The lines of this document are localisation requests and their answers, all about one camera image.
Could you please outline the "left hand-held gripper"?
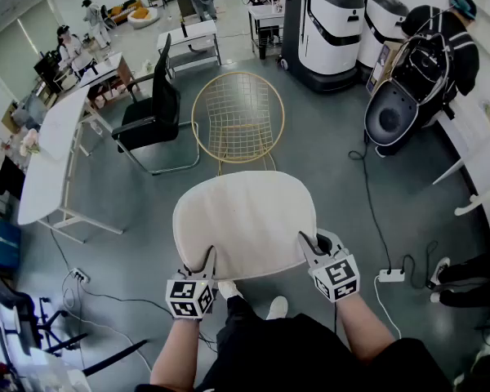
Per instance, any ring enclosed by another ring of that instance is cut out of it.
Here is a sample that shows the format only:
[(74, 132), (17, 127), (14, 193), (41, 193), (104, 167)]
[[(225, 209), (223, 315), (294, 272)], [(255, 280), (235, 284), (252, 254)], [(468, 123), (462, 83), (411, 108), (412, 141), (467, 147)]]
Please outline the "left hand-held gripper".
[(192, 274), (182, 265), (167, 280), (165, 300), (174, 319), (202, 320), (215, 300), (216, 248), (210, 246), (201, 269)]

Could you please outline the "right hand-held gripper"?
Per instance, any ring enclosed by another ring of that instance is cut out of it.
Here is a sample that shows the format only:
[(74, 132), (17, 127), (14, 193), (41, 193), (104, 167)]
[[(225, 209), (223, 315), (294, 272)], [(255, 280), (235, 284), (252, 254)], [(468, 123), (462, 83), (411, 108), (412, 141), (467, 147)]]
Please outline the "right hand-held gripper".
[(315, 241), (301, 231), (297, 238), (314, 286), (331, 303), (359, 292), (360, 274), (354, 255), (336, 234), (318, 229)]

